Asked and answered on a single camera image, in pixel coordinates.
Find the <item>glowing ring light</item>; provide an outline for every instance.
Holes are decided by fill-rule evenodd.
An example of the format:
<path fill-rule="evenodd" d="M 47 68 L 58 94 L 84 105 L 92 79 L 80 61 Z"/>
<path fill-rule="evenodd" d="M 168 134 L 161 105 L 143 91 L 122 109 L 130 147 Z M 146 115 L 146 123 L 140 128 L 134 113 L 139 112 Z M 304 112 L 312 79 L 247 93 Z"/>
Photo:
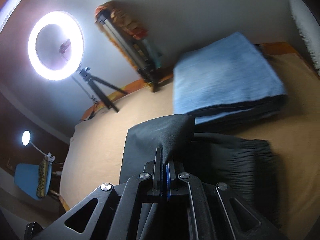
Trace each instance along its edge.
<path fill-rule="evenodd" d="M 43 65 L 36 51 L 36 39 L 38 34 L 49 24 L 60 26 L 71 41 L 71 58 L 60 70 L 52 70 Z M 33 68 L 39 75 L 50 80 L 61 80 L 74 73 L 82 60 L 83 50 L 82 32 L 78 23 L 71 15 L 62 11 L 54 11 L 43 16 L 33 27 L 28 41 L 28 54 Z"/>

